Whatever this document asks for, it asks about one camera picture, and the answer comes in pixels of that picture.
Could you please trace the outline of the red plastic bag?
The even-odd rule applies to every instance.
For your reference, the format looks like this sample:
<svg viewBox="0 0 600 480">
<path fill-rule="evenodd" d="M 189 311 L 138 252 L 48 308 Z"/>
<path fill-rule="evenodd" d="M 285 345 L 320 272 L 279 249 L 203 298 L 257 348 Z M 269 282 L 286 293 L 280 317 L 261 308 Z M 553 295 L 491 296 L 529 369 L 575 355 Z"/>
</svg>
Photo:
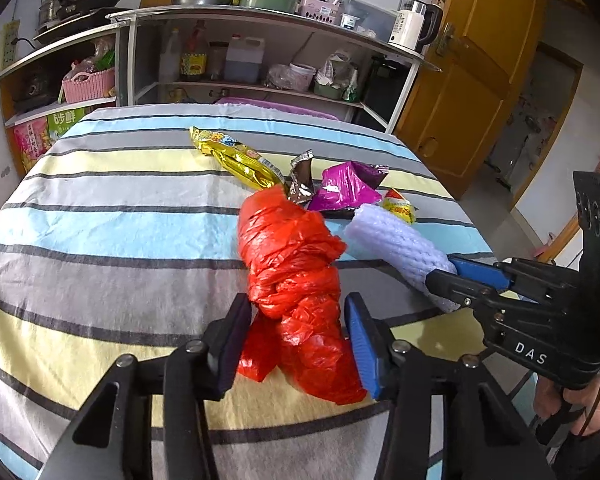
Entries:
<svg viewBox="0 0 600 480">
<path fill-rule="evenodd" d="M 248 269 L 247 295 L 257 309 L 239 373 L 263 382 L 279 368 L 310 396 L 338 405 L 363 401 L 366 392 L 340 323 L 335 263 L 346 250 L 343 241 L 279 185 L 244 201 L 237 241 Z"/>
</svg>

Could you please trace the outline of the green enamel basin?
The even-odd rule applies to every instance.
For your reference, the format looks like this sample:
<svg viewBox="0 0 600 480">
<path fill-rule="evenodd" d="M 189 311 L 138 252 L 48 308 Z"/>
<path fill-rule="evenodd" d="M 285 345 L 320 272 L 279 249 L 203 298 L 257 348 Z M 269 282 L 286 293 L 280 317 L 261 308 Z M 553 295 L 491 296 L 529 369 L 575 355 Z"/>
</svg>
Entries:
<svg viewBox="0 0 600 480">
<path fill-rule="evenodd" d="M 260 9 L 295 14 L 300 0 L 240 0 L 244 8 Z"/>
</svg>

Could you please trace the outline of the gold snack wrapper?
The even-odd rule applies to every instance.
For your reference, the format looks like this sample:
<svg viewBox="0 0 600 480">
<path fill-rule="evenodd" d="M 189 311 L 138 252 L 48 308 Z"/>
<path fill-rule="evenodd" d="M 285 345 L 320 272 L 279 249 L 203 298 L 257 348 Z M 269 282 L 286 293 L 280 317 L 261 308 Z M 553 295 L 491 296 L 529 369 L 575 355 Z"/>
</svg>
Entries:
<svg viewBox="0 0 600 480">
<path fill-rule="evenodd" d="M 213 157 L 223 169 L 250 188 L 264 190 L 285 185 L 285 177 L 272 162 L 228 134 L 190 127 L 189 137 L 196 150 Z"/>
</svg>

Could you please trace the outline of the magenta foil wrapper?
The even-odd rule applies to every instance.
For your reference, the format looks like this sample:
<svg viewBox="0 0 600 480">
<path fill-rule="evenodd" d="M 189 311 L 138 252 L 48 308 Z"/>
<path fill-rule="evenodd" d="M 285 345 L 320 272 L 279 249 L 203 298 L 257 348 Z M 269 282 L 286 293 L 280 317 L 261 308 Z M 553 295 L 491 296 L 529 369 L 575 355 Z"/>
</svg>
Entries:
<svg viewBox="0 0 600 480">
<path fill-rule="evenodd" d="M 309 203 L 309 211 L 356 209 L 381 200 L 377 191 L 389 168 L 365 162 L 343 162 L 322 173 L 320 188 Z"/>
</svg>

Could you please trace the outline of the dark sauce bottle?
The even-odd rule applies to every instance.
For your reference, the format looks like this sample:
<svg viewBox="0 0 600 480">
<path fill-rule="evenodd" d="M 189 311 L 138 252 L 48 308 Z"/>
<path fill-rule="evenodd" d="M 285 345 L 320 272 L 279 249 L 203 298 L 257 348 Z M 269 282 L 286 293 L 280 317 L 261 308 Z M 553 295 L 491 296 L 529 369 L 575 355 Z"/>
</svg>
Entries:
<svg viewBox="0 0 600 480">
<path fill-rule="evenodd" d="M 180 79 L 195 81 L 206 73 L 209 45 L 206 38 L 206 24 L 198 20 L 184 42 L 181 52 Z"/>
</svg>

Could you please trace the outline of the white plastic tub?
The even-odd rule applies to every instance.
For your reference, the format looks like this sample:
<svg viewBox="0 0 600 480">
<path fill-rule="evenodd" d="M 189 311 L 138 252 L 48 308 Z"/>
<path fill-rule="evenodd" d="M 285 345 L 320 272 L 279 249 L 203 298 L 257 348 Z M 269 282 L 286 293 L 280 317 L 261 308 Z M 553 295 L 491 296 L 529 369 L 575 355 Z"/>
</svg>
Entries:
<svg viewBox="0 0 600 480">
<path fill-rule="evenodd" d="M 289 87 L 298 92 L 307 92 L 317 69 L 306 64 L 289 64 Z"/>
</svg>

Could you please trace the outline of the small yellow red sachet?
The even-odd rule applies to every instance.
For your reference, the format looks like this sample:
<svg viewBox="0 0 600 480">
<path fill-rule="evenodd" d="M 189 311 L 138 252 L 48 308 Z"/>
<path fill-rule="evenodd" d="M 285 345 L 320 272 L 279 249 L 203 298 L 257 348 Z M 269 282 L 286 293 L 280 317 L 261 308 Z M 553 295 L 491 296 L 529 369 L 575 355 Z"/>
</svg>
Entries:
<svg viewBox="0 0 600 480">
<path fill-rule="evenodd" d="M 388 189 L 380 202 L 380 206 L 409 224 L 416 221 L 416 208 L 395 188 Z"/>
</svg>

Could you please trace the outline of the orange wooden door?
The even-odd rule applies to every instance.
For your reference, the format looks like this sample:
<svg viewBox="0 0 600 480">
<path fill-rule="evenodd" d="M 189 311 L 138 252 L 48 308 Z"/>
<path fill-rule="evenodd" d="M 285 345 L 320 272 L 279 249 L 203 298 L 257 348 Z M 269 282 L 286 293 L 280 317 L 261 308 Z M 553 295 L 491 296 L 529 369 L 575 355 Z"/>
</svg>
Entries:
<svg viewBox="0 0 600 480">
<path fill-rule="evenodd" d="M 461 198 L 517 102 L 546 0 L 446 0 L 439 35 L 396 126 L 454 198 Z"/>
</svg>

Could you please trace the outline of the white jerrycan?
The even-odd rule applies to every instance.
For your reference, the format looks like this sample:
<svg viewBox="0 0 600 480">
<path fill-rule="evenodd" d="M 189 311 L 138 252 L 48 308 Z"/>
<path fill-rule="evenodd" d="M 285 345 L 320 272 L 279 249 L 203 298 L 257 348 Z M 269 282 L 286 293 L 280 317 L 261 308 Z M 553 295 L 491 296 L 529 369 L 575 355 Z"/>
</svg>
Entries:
<svg viewBox="0 0 600 480">
<path fill-rule="evenodd" d="M 224 79 L 255 84 L 259 78 L 264 51 L 263 38 L 234 35 L 226 51 Z"/>
</svg>

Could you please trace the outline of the clear plastic storage box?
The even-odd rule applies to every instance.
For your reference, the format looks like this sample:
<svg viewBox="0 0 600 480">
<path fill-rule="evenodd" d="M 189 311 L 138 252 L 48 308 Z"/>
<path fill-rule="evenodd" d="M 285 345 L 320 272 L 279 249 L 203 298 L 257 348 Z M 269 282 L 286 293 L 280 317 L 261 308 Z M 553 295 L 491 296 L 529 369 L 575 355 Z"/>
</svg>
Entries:
<svg viewBox="0 0 600 480">
<path fill-rule="evenodd" d="M 396 11 L 386 10 L 365 0 L 340 0 L 340 25 L 357 34 L 388 42 L 396 21 Z"/>
</svg>

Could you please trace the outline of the white foam fruit net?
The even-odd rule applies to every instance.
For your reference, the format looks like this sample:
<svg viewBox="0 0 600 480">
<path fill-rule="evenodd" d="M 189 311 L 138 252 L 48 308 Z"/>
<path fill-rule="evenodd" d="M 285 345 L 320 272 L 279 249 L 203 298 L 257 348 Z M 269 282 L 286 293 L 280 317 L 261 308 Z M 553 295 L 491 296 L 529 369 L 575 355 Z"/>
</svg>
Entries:
<svg viewBox="0 0 600 480">
<path fill-rule="evenodd" d="M 430 292 L 427 275 L 435 270 L 457 274 L 456 267 L 444 252 L 434 246 L 406 221 L 381 206 L 364 204 L 343 230 L 343 237 L 355 249 L 393 266 L 434 306 L 445 313 L 458 309 L 458 304 Z"/>
</svg>

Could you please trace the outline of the brown silver candy wrapper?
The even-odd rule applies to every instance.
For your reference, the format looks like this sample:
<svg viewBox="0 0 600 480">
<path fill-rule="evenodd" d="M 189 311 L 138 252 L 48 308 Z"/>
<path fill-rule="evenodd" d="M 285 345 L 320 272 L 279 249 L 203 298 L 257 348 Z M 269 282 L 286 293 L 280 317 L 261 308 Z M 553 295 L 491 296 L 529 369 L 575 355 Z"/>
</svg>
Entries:
<svg viewBox="0 0 600 480">
<path fill-rule="evenodd" d="M 290 161 L 288 198 L 298 205 L 309 203 L 315 193 L 312 178 L 313 152 L 306 150 Z"/>
</svg>

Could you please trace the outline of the striped tablecloth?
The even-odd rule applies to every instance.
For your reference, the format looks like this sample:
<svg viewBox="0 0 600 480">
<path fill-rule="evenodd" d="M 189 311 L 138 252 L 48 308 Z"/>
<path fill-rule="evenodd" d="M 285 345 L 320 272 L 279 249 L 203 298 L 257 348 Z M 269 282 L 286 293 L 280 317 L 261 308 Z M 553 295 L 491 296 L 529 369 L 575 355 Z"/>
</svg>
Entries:
<svg viewBox="0 0 600 480">
<path fill-rule="evenodd" d="M 189 128 L 225 131 L 288 174 L 311 150 L 314 179 L 340 162 L 389 167 L 415 229 L 450 255 L 491 263 L 463 208 L 394 136 L 344 122 L 236 105 L 104 108 L 74 125 L 0 211 L 0 459 L 35 479 L 114 359 L 165 356 L 244 292 L 237 219 L 252 190 L 194 150 Z M 358 249 L 337 262 L 342 296 L 432 356 L 483 350 L 468 310 L 439 314 L 401 275 Z M 336 405 L 276 368 L 237 376 L 207 405 L 222 479 L 371 479 L 388 408 Z"/>
</svg>

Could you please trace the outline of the white electric kettle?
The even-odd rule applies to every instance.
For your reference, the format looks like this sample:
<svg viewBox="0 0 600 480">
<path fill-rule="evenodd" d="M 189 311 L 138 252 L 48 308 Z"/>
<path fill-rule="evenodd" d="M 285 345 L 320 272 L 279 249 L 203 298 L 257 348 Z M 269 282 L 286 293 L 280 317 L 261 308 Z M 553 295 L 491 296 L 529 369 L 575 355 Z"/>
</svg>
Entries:
<svg viewBox="0 0 600 480">
<path fill-rule="evenodd" d="M 406 0 L 396 14 L 388 44 L 422 53 L 440 29 L 443 10 L 433 3 Z"/>
</svg>

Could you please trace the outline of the black wok with pots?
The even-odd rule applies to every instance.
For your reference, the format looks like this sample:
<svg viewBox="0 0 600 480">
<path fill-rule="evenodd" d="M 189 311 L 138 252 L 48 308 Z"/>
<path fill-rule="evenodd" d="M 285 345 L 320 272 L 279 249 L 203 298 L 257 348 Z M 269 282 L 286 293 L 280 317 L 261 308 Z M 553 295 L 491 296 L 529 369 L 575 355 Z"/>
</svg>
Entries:
<svg viewBox="0 0 600 480">
<path fill-rule="evenodd" d="M 33 41 L 41 46 L 107 23 L 120 0 L 43 0 Z"/>
</svg>

